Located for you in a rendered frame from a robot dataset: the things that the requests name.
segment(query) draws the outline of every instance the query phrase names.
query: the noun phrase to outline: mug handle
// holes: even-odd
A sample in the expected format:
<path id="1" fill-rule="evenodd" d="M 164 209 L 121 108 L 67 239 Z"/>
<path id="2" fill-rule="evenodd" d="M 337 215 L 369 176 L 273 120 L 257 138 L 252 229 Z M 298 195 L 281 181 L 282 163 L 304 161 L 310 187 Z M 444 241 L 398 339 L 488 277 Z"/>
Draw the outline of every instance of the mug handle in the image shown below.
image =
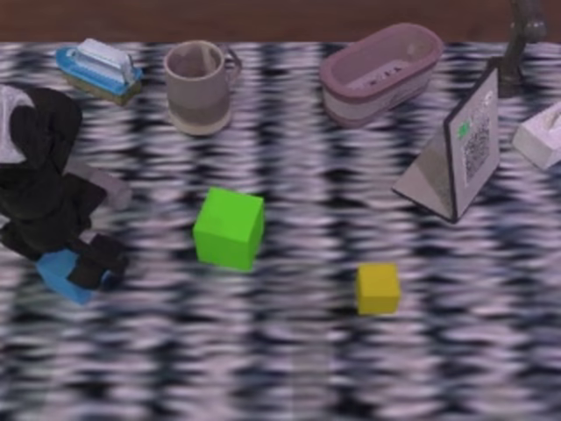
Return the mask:
<path id="1" fill-rule="evenodd" d="M 230 88 L 233 88 L 238 82 L 239 75 L 242 73 L 242 69 L 244 68 L 244 63 L 241 61 L 241 59 L 236 54 L 236 52 L 232 50 L 229 46 L 222 44 L 220 45 L 220 49 L 222 50 L 225 56 L 230 56 L 232 59 L 233 68 L 226 69 L 226 79 L 228 81 L 228 85 L 230 85 Z"/>

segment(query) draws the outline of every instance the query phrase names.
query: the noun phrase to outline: qr code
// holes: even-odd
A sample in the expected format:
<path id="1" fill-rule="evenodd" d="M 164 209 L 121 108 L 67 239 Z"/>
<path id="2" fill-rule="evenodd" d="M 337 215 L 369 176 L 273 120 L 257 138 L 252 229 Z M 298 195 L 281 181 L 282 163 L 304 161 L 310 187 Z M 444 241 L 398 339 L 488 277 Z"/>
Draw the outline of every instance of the qr code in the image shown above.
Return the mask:
<path id="1" fill-rule="evenodd" d="M 475 127 L 465 137 L 463 147 L 465 182 L 469 183 L 490 154 L 489 138 L 491 133 L 489 117 L 480 118 L 476 122 Z"/>

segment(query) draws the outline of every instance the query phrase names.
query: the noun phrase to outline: faucet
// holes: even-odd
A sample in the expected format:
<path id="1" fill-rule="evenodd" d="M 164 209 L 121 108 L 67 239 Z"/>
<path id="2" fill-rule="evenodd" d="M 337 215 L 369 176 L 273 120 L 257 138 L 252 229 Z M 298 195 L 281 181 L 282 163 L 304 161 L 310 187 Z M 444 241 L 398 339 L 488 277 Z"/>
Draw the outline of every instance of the faucet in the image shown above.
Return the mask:
<path id="1" fill-rule="evenodd" d="M 547 28 L 540 0 L 510 0 L 514 22 L 507 50 L 502 57 L 493 57 L 489 65 L 499 71 L 499 97 L 510 98 L 520 92 L 522 71 L 520 63 L 528 43 L 545 39 Z"/>

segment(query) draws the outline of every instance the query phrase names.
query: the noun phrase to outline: gray mug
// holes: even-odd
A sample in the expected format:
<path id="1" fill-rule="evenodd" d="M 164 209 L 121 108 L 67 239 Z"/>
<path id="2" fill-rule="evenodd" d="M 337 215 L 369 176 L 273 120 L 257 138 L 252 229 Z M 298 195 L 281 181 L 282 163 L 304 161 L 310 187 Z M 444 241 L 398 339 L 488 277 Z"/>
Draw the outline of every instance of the gray mug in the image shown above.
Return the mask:
<path id="1" fill-rule="evenodd" d="M 233 68 L 226 68 L 228 56 Z M 206 136 L 231 122 L 231 89 L 242 70 L 234 51 L 208 41 L 187 41 L 167 53 L 164 68 L 169 117 L 177 130 Z"/>

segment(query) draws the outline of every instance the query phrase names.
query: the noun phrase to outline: striped tablecloth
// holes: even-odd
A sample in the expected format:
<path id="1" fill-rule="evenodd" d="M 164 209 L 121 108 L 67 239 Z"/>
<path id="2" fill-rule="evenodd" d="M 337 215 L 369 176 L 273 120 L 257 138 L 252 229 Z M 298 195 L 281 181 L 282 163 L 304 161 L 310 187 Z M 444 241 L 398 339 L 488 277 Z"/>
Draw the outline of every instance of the striped tablecloth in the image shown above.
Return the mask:
<path id="1" fill-rule="evenodd" d="M 561 99 L 559 46 L 528 48 L 524 93 L 501 101 L 501 167 L 458 225 L 390 187 L 504 46 L 449 45 L 424 94 L 350 131 L 323 113 L 317 79 L 341 46 L 233 45 L 235 121 L 193 140 L 167 123 L 169 45 L 121 46 L 146 86 L 119 109 L 63 82 L 58 45 L 0 44 L 0 82 L 78 98 L 76 154 L 136 194 L 96 218 L 131 249 L 130 277 L 84 309 L 0 249 L 0 419 L 561 419 L 561 168 L 510 146 Z M 210 186 L 266 199 L 248 275 L 195 260 Z M 399 312 L 358 317 L 355 268 L 385 260 L 399 265 Z"/>

